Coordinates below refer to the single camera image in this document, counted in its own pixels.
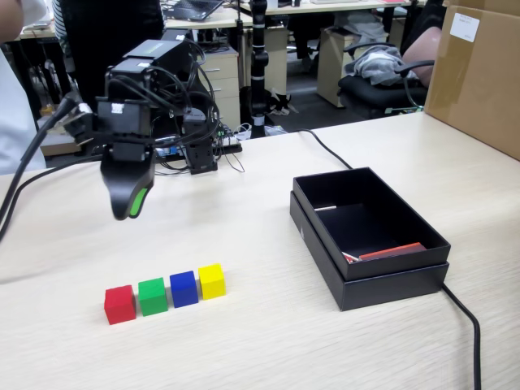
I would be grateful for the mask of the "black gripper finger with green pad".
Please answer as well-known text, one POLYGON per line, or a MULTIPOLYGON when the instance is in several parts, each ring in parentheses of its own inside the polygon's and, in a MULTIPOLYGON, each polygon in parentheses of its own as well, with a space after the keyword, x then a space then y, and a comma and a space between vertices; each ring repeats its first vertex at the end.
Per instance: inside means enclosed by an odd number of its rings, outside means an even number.
POLYGON ((128 215, 129 218, 136 219, 140 215, 143 205, 145 203, 145 199, 148 196, 150 190, 153 188, 153 186, 153 183, 148 183, 146 186, 142 188, 136 188, 133 191, 132 204, 128 215))
POLYGON ((117 160, 106 150, 102 155, 101 174, 110 195, 110 205, 115 219, 129 218, 133 191, 154 184, 155 153, 145 151, 141 161, 117 160))

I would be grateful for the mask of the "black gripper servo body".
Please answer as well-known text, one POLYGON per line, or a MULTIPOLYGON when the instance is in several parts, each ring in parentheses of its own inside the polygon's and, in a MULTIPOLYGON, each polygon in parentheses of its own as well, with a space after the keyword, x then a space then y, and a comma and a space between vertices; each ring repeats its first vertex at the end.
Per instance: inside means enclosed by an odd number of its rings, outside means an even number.
POLYGON ((143 162, 151 141, 151 109, 144 101, 97 101, 98 130, 106 135, 111 157, 121 162, 143 162))

